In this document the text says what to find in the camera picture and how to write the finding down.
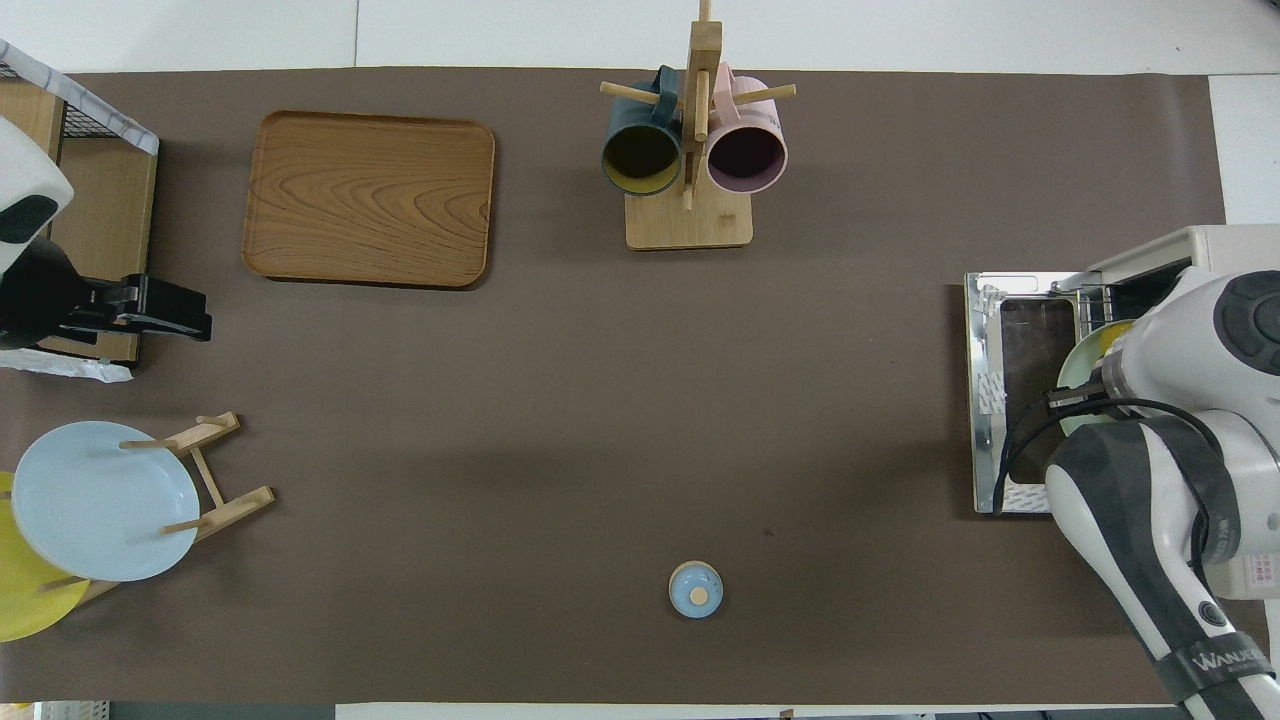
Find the black cable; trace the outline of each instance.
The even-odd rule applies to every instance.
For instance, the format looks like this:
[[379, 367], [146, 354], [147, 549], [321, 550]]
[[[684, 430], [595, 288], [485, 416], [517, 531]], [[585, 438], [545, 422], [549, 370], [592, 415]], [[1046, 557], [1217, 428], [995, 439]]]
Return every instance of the black cable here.
[[991, 514], [997, 518], [1005, 511], [1005, 475], [1007, 474], [1005, 459], [1009, 457], [1009, 448], [1014, 443], [1014, 430], [1016, 430], [1018, 425], [1023, 424], [1027, 415], [1029, 415], [1030, 411], [1042, 402], [1044, 402], [1044, 398], [1037, 397], [1027, 405], [1023, 405], [1023, 409], [1018, 411], [1016, 416], [1014, 416], [1014, 421], [1005, 427], [1005, 442], [1000, 446], [1000, 471], [996, 473], [996, 488], [992, 491], [991, 497]]
[[1014, 448], [1012, 451], [1007, 451], [1012, 442], [1012, 434], [1014, 434], [1012, 429], [1018, 425], [1018, 423], [1021, 421], [1021, 419], [1027, 415], [1027, 413], [1032, 409], [1032, 406], [1036, 402], [1038, 401], [1033, 401], [1027, 407], [1024, 407], [1019, 413], [1018, 419], [1014, 421], [1014, 425], [1010, 427], [1007, 430], [1005, 430], [1005, 446], [1000, 454], [1000, 469], [996, 471], [996, 488], [992, 492], [992, 498], [991, 498], [991, 507], [992, 507], [991, 514], [995, 516], [998, 516], [1001, 512], [1004, 512], [1005, 477], [1009, 474], [1009, 465], [1011, 465], [1012, 461], [1018, 459], [1018, 456], [1021, 455], [1024, 450], [1027, 450], [1027, 446], [1029, 446], [1032, 441], [1039, 437], [1041, 433], [1052, 428], [1053, 425], [1057, 425], [1066, 418], [1074, 418], [1076, 415], [1089, 415], [1093, 414], [1094, 410], [1100, 410], [1103, 407], [1149, 407], [1152, 410], [1160, 410], [1162, 413], [1174, 415], [1175, 418], [1185, 420], [1192, 428], [1196, 429], [1196, 432], [1201, 434], [1201, 437], [1204, 438], [1204, 442], [1208, 443], [1208, 446], [1213, 450], [1215, 454], [1217, 454], [1219, 457], [1222, 456], [1222, 446], [1217, 442], [1217, 436], [1213, 434], [1213, 430], [1208, 429], [1208, 425], [1206, 425], [1203, 420], [1201, 420], [1196, 415], [1192, 415], [1187, 410], [1178, 407], [1176, 405], [1169, 405], [1167, 402], [1160, 402], [1157, 400], [1146, 400], [1142, 397], [1124, 397], [1124, 398], [1107, 397], [1103, 400], [1088, 400], [1085, 402], [1080, 402], [1079, 405], [1074, 405], [1071, 407], [1068, 407], [1066, 410], [1050, 415], [1048, 420], [1044, 420], [1043, 423], [1037, 425], [1034, 430], [1028, 433], [1023, 438], [1023, 441], [1018, 443], [1016, 448]]
[[[1149, 407], [1152, 410], [1160, 410], [1161, 413], [1167, 413], [1169, 415], [1172, 415], [1185, 421], [1193, 429], [1196, 429], [1196, 432], [1199, 433], [1202, 438], [1204, 438], [1204, 442], [1208, 443], [1213, 454], [1217, 455], [1219, 457], [1222, 457], [1222, 445], [1217, 441], [1217, 436], [1213, 434], [1213, 430], [1211, 430], [1208, 425], [1204, 424], [1203, 420], [1201, 420], [1196, 415], [1192, 415], [1187, 410], [1178, 407], [1176, 405], [1160, 402], [1157, 400], [1146, 400], [1142, 397], [1124, 397], [1124, 398], [1108, 397], [1102, 400], [1088, 400], [1085, 402], [1074, 405], [1061, 413], [1055, 413], [1050, 415], [1048, 420], [1037, 425], [1034, 430], [1028, 433], [1021, 439], [1021, 442], [1019, 442], [1018, 446], [1010, 451], [1012, 429], [1018, 425], [1018, 423], [1021, 421], [1021, 419], [1034, 405], [1036, 401], [1028, 404], [1028, 406], [1019, 413], [1018, 419], [1014, 421], [1012, 427], [1010, 427], [1005, 433], [1005, 443], [1004, 448], [1001, 450], [1000, 469], [996, 473], [996, 488], [993, 491], [993, 497], [992, 497], [992, 515], [995, 516], [998, 516], [1004, 511], [1005, 475], [1009, 473], [1009, 465], [1011, 465], [1012, 461], [1016, 460], [1018, 456], [1021, 455], [1024, 450], [1027, 450], [1027, 447], [1032, 443], [1032, 441], [1034, 441], [1037, 437], [1039, 437], [1041, 433], [1052, 428], [1053, 425], [1057, 425], [1061, 420], [1066, 418], [1092, 414], [1094, 410], [1102, 407]], [[1192, 523], [1190, 568], [1192, 571], [1196, 574], [1196, 578], [1201, 582], [1201, 584], [1208, 588], [1208, 580], [1204, 578], [1204, 566], [1203, 566], [1204, 546], [1208, 542], [1208, 507], [1206, 507], [1204, 500], [1199, 496], [1199, 492], [1196, 489], [1192, 482], [1185, 477], [1183, 477], [1183, 482], [1187, 483], [1187, 488], [1190, 491], [1192, 498], [1196, 501], [1196, 519]]]

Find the pink mug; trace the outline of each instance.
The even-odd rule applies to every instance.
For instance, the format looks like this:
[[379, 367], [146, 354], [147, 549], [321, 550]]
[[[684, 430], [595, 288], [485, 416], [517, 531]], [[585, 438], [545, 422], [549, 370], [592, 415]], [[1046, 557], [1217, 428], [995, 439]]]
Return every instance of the pink mug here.
[[712, 94], [716, 113], [708, 122], [707, 169], [712, 182], [728, 192], [751, 193], [776, 183], [787, 167], [778, 105], [760, 100], [737, 106], [733, 96], [768, 87], [753, 77], [733, 77], [721, 63]]

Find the mug handle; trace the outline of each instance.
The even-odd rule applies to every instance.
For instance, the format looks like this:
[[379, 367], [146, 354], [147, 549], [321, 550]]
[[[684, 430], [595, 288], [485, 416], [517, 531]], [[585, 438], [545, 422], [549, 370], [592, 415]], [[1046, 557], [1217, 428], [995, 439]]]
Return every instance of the mug handle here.
[[721, 63], [716, 69], [716, 91], [712, 92], [712, 99], [722, 123], [731, 124], [742, 119], [733, 104], [733, 70], [728, 69], [728, 63]]
[[655, 124], [667, 126], [671, 123], [671, 117], [676, 114], [676, 101], [680, 99], [676, 85], [676, 68], [659, 67], [650, 86], [653, 92], [658, 95], [658, 102], [653, 106], [653, 114], [649, 115]]

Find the plate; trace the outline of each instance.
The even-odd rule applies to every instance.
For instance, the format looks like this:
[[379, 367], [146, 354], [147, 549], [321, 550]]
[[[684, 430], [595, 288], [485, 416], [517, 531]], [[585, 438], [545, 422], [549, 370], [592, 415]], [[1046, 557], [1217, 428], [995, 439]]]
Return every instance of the plate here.
[[191, 550], [196, 529], [160, 528], [200, 516], [191, 474], [163, 447], [120, 450], [154, 439], [116, 423], [72, 423], [23, 454], [13, 482], [18, 529], [45, 560], [97, 580], [157, 575]]
[[[1057, 387], [1079, 387], [1089, 382], [1093, 366], [1107, 354], [1111, 343], [1130, 327], [1133, 327], [1133, 320], [1120, 320], [1102, 325], [1084, 336], [1084, 340], [1075, 343], [1071, 352], [1066, 355], [1066, 360], [1062, 361], [1062, 369], [1057, 374]], [[1059, 420], [1059, 425], [1062, 428], [1062, 434], [1069, 436], [1080, 425], [1110, 421], [1112, 420], [1107, 415], [1076, 415]]]
[[[13, 474], [0, 473], [0, 492], [13, 488]], [[38, 633], [70, 612], [88, 582], [40, 592], [40, 585], [60, 580], [67, 571], [50, 565], [27, 544], [8, 501], [0, 500], [0, 642]]]

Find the light blue plate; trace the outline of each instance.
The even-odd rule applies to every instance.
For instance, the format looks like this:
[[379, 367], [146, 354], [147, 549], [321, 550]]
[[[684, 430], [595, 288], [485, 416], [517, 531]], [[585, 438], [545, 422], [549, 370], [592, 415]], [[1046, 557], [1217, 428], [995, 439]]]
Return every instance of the light blue plate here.
[[676, 568], [667, 587], [671, 605], [685, 618], [707, 618], [724, 600], [724, 584], [710, 565], [691, 560]]
[[13, 515], [45, 560], [72, 575], [141, 580], [191, 548], [195, 528], [160, 528], [200, 516], [191, 474], [163, 447], [120, 450], [152, 439], [115, 423], [72, 423], [32, 443], [13, 479]]

